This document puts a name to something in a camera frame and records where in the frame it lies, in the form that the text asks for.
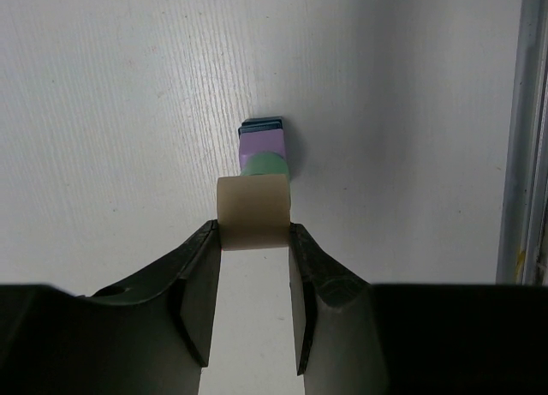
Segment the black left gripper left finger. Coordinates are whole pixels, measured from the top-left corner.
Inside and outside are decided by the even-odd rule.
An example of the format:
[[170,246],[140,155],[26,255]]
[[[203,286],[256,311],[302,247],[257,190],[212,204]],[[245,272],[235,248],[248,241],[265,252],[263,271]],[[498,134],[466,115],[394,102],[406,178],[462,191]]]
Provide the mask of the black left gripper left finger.
[[2,393],[197,393],[209,362],[220,258],[211,220],[91,296],[3,285]]

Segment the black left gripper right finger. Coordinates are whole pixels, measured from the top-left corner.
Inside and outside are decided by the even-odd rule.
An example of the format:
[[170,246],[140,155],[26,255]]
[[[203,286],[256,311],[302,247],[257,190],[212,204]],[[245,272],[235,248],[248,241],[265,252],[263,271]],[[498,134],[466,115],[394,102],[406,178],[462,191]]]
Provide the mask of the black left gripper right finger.
[[295,363],[308,394],[544,394],[547,290],[369,284],[289,230]]

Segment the beige square block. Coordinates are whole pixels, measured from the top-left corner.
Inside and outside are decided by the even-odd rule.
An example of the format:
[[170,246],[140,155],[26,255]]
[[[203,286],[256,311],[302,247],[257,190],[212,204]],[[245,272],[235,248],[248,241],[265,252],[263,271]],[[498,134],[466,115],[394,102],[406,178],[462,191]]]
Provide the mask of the beige square block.
[[225,251],[282,248],[289,243],[290,192],[284,174],[220,177],[217,222]]

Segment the green cylinder block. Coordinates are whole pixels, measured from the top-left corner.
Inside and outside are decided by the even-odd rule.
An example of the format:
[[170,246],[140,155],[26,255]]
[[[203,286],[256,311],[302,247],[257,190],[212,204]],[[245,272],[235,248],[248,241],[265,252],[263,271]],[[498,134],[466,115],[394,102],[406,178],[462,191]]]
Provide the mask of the green cylinder block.
[[289,184],[287,161],[277,153],[261,152],[252,155],[241,168],[241,177],[253,184]]

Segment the purple house-shaped block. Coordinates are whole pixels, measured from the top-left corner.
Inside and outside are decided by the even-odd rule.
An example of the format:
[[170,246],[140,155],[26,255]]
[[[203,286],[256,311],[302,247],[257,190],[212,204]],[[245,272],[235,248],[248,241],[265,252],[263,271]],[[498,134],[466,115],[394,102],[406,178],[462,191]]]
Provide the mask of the purple house-shaped block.
[[275,153],[286,159],[286,147],[282,129],[245,132],[239,138],[239,161],[243,169],[249,159],[258,153]]

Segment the dark blue bridge block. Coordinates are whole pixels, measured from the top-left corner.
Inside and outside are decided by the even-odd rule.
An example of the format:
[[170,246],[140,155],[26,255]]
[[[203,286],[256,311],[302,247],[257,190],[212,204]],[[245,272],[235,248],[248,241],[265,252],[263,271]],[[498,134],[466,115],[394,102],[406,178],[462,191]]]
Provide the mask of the dark blue bridge block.
[[238,128],[238,135],[275,129],[283,129],[283,119],[281,117],[248,118]]

